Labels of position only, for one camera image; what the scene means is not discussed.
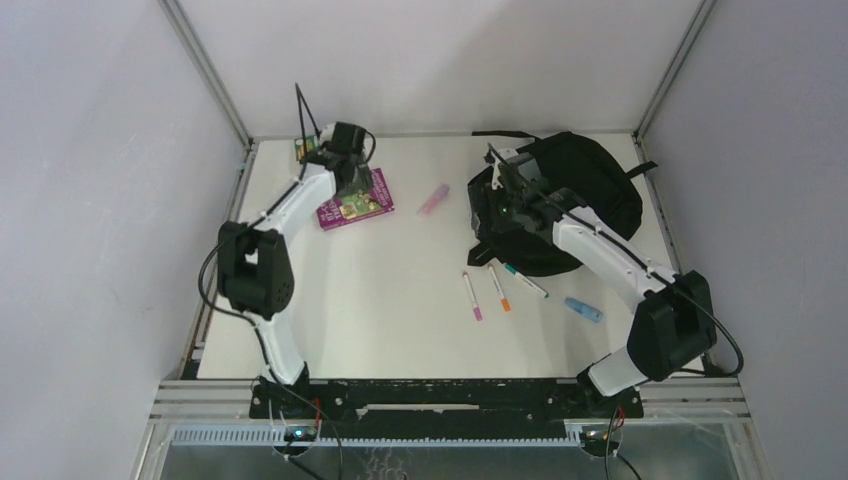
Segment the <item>black student backpack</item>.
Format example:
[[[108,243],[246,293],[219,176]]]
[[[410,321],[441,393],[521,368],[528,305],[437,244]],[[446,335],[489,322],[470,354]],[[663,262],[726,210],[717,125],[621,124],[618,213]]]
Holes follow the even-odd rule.
[[[525,140],[513,152],[488,152],[487,164],[467,184],[471,228],[477,243],[467,263],[492,260],[529,277],[573,271],[581,263],[554,246],[552,224],[575,207],[590,207],[612,230],[631,239],[642,223],[643,201],[633,181],[655,168],[648,162],[624,170],[597,141],[572,132]]]

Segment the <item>green cover book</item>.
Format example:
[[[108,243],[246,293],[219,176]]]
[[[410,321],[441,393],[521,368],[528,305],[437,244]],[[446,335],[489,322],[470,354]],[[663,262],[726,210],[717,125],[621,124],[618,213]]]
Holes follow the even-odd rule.
[[[316,142],[316,135],[307,135],[294,141],[295,157],[298,163],[302,163],[304,158],[316,149]]]

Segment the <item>purple cover book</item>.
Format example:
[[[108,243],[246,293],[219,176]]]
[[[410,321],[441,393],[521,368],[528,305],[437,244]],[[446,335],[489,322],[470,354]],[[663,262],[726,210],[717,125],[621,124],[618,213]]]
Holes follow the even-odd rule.
[[[370,190],[333,198],[316,211],[319,227],[329,231],[395,210],[388,184],[381,168],[371,171],[373,186]]]

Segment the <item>blue correction tape dispenser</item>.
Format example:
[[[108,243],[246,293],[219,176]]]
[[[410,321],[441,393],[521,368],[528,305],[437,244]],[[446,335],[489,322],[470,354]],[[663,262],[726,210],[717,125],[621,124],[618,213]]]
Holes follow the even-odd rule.
[[[581,300],[578,300],[573,297],[566,297],[564,303],[572,311],[595,324],[601,323],[604,319],[604,314],[602,311]]]

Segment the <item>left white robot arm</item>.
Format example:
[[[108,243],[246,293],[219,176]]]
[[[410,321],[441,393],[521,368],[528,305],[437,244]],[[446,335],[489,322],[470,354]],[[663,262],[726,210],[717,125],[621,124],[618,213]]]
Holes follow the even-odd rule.
[[[295,276],[289,246],[320,206],[373,186],[369,166],[376,147],[365,128],[344,122],[325,127],[300,170],[255,219],[227,221],[208,259],[217,266],[217,292],[229,314],[253,329],[270,380],[274,404],[290,417],[311,407],[311,388],[298,381],[306,361],[292,333],[289,305]]]

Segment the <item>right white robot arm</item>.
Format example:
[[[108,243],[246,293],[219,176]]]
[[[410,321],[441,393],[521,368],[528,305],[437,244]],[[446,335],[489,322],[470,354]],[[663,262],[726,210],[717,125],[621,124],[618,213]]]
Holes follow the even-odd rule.
[[[548,193],[538,179],[525,177],[528,154],[488,149],[491,191],[497,203],[493,225],[525,231],[591,270],[613,289],[633,315],[624,346],[578,375],[579,406],[605,415],[626,389],[662,381],[683,370],[717,342],[707,280],[698,272],[680,274],[650,259],[616,233],[572,192]]]

